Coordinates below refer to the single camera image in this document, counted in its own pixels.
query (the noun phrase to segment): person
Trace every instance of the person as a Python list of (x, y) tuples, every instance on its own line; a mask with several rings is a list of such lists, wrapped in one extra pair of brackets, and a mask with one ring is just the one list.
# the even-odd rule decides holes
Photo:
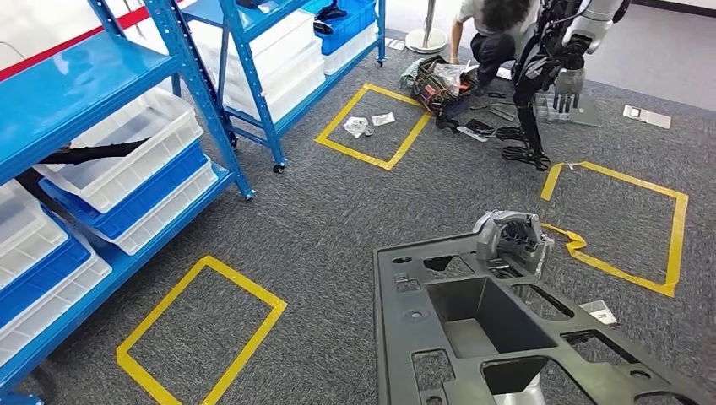
[(515, 59), (515, 41), (522, 40), (528, 27), (537, 18), (537, 0), (461, 0), (451, 35), (452, 64), (459, 64), (458, 48), (463, 24), (472, 19), (477, 34), (470, 42), (477, 67), (476, 95), (495, 78), (504, 62)]

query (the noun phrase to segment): floor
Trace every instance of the floor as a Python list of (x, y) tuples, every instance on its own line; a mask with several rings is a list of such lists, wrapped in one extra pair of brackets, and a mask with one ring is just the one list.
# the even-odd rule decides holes
[[(287, 135), (283, 175), (270, 174), (266, 150), (242, 143), (239, 157), (256, 198), (246, 203), (235, 190), (224, 193), (48, 358), (40, 377), (50, 376), (54, 387), (29, 378), (23, 389), (49, 388), (51, 404), (155, 403), (117, 365), (116, 348), (206, 255), (287, 303), (222, 404), (375, 403), (372, 251), (469, 231), (488, 209), (539, 213), (583, 236), (587, 253), (663, 282), (674, 201), (658, 193), (575, 166), (562, 172), (547, 202), (540, 199), (544, 173), (503, 161), (497, 141), (477, 143), (433, 121), (390, 171), (314, 142), (364, 83), (405, 94), (398, 76), (415, 56), (388, 56), (383, 68), (367, 57)], [(703, 152), (716, 147), (716, 114), (608, 84), (590, 82), (587, 91), (602, 127), (544, 123), (545, 150), (553, 162), (588, 160), (688, 194), (681, 280), (668, 298), (576, 261), (557, 234), (544, 280), (578, 303), (605, 300), (628, 338), (716, 395), (716, 155)], [(668, 111), (673, 126), (627, 120), (624, 104)], [(340, 126), (329, 138), (386, 159), (422, 111), (369, 92), (351, 112), (388, 111), (397, 121), (370, 138), (353, 139)], [(468, 116), (510, 125), (484, 111)], [(209, 137), (204, 141), (220, 160)], [(268, 313), (204, 269), (129, 353), (178, 401), (201, 403)], [(610, 351), (585, 355), (608, 359)], [(545, 382), (550, 403), (579, 403), (567, 384)]]

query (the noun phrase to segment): tool bag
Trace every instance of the tool bag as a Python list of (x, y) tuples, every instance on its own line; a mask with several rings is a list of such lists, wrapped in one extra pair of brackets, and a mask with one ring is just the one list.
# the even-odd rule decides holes
[(461, 74), (459, 95), (455, 96), (450, 93), (442, 79), (432, 73), (439, 64), (448, 62), (440, 55), (420, 62), (413, 84), (413, 97), (438, 119), (452, 120), (469, 107), (469, 96), (477, 82), (472, 78), (472, 73)]

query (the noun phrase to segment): yellow tape square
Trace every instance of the yellow tape square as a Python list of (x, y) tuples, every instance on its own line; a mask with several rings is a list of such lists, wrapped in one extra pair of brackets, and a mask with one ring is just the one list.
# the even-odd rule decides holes
[(360, 90), (358, 90), (357, 93), (353, 96), (352, 99), (348, 102), (348, 104), (344, 105), (343, 109), (338, 113), (338, 115), (328, 124), (327, 127), (321, 131), (321, 133), (318, 135), (318, 138), (316, 138), (316, 142), (320, 143), (323, 146), (328, 146), (331, 149), (335, 149), (339, 151), (342, 154), (347, 154), (352, 158), (356, 158), (358, 160), (362, 160), (366, 163), (370, 163), (371, 165), (376, 165), (378, 167), (382, 167), (385, 170), (391, 170), (393, 166), (395, 166), (402, 158), (405, 156), (405, 153), (410, 148), (410, 145), (413, 144), (413, 141), (415, 141), (415, 138), (418, 137), (418, 134), (420, 131), (422, 131), (425, 124), (427, 124), (428, 120), (430, 120), (430, 113), (426, 112), (423, 114), (420, 119), (418, 120), (418, 123), (415, 124), (413, 129), (410, 130), (410, 133), (408, 134), (408, 137), (400, 144), (398, 147), (398, 150), (395, 152), (392, 158), (390, 160), (382, 160), (378, 158), (374, 158), (372, 156), (369, 156), (367, 154), (364, 154), (362, 152), (358, 152), (355, 149), (351, 149), (345, 145), (342, 145), (340, 143), (336, 143), (330, 139), (328, 139), (328, 135), (345, 119), (345, 116), (348, 115), (350, 110), (358, 103), (358, 101), (361, 100), (361, 97), (368, 91), (374, 91), (376, 93), (379, 93), (381, 95), (386, 95), (388, 97), (391, 97), (396, 100), (403, 101), (405, 103), (408, 103), (410, 105), (415, 105), (420, 108), (423, 108), (423, 105), (416, 101), (411, 99), (410, 97), (405, 97), (402, 94), (394, 93), (390, 90), (384, 89), (382, 87), (378, 87), (374, 84), (366, 83), (363, 84), (363, 87), (361, 87)]
[(286, 308), (286, 303), (279, 297), (269, 293), (260, 285), (246, 278), (236, 270), (226, 266), (224, 263), (216, 260), (211, 256), (206, 256), (199, 260), (191, 270), (177, 283), (173, 289), (167, 294), (159, 304), (139, 323), (139, 326), (129, 334), (127, 339), (117, 347), (117, 363), (124, 371), (129, 374), (144, 390), (146, 390), (161, 405), (181, 405), (170, 392), (168, 392), (157, 380), (145, 370), (137, 360), (129, 355), (129, 349), (144, 335), (145, 332), (156, 322), (166, 308), (171, 305), (179, 294), (194, 280), (198, 274), (205, 268), (209, 267), (219, 274), (228, 278), (239, 287), (245, 289), (256, 298), (265, 302), (271, 307), (266, 319), (263, 321), (257, 331), (248, 340), (248, 343), (241, 350), (238, 356), (231, 362), (229, 368), (219, 378), (209, 394), (202, 401), (203, 405), (213, 405), (219, 401), (224, 392), (229, 388), (229, 384), (236, 378), (241, 369), (247, 363), (249, 358), (256, 351), (261, 342), (269, 334), (269, 331), (281, 316)]
[(550, 174), (547, 175), (547, 179), (545, 180), (545, 186), (542, 188), (542, 199), (545, 199), (549, 201), (552, 198), (552, 192), (555, 190), (555, 185), (557, 183), (557, 178), (560, 175), (561, 168), (563, 165), (569, 165), (572, 166), (581, 166), (584, 169), (596, 171), (597, 173), (601, 173), (602, 175), (613, 177), (617, 180), (626, 181), (627, 183), (633, 184), (634, 186), (640, 186), (643, 188), (646, 188), (648, 190), (651, 190), (653, 192), (657, 192), (659, 194), (664, 194), (669, 197), (673, 197), (676, 200), (676, 204), (674, 207), (674, 215), (671, 221), (671, 236), (670, 236), (670, 242), (669, 242), (669, 253), (668, 253), (668, 259), (666, 262), (666, 281), (661, 283), (656, 283), (652, 280), (641, 278), (638, 276), (634, 276), (630, 273), (627, 273), (617, 267), (614, 267), (610, 265), (609, 263), (600, 260), (594, 256), (590, 256), (586, 253), (583, 253), (579, 251), (579, 249), (584, 248), (587, 245), (587, 242), (582, 238), (581, 236), (575, 234), (574, 232), (570, 232), (568, 230), (559, 229), (555, 226), (549, 225), (549, 224), (542, 224), (543, 227), (554, 230), (556, 232), (559, 232), (563, 235), (566, 235), (570, 241), (567, 243), (567, 251), (569, 254), (574, 257), (575, 259), (579, 260), (580, 262), (584, 262), (588, 264), (589, 266), (596, 267), (599, 270), (606, 272), (608, 274), (611, 274), (613, 276), (617, 276), (618, 278), (625, 279), (626, 281), (630, 283), (634, 283), (636, 285), (640, 285), (646, 289), (651, 289), (652, 291), (655, 291), (657, 293), (666, 295), (668, 297), (674, 298), (674, 293), (676, 290), (676, 285), (679, 283), (679, 277), (681, 274), (681, 249), (683, 247), (684, 242), (684, 226), (686, 224), (686, 206), (689, 203), (689, 196), (682, 192), (676, 192), (674, 190), (671, 190), (666, 187), (659, 186), (657, 184), (640, 180), (636, 177), (631, 177), (630, 175), (625, 175), (623, 173), (620, 173), (618, 171), (608, 169), (606, 167), (596, 165), (594, 163), (590, 162), (581, 162), (581, 163), (571, 163), (571, 164), (564, 164), (560, 163), (558, 165), (553, 165), (550, 169)]

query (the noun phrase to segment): dark hair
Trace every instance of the dark hair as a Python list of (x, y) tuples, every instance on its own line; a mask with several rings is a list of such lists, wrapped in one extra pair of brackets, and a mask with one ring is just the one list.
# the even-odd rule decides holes
[(485, 0), (482, 22), (488, 30), (504, 32), (524, 21), (529, 12), (529, 0)]

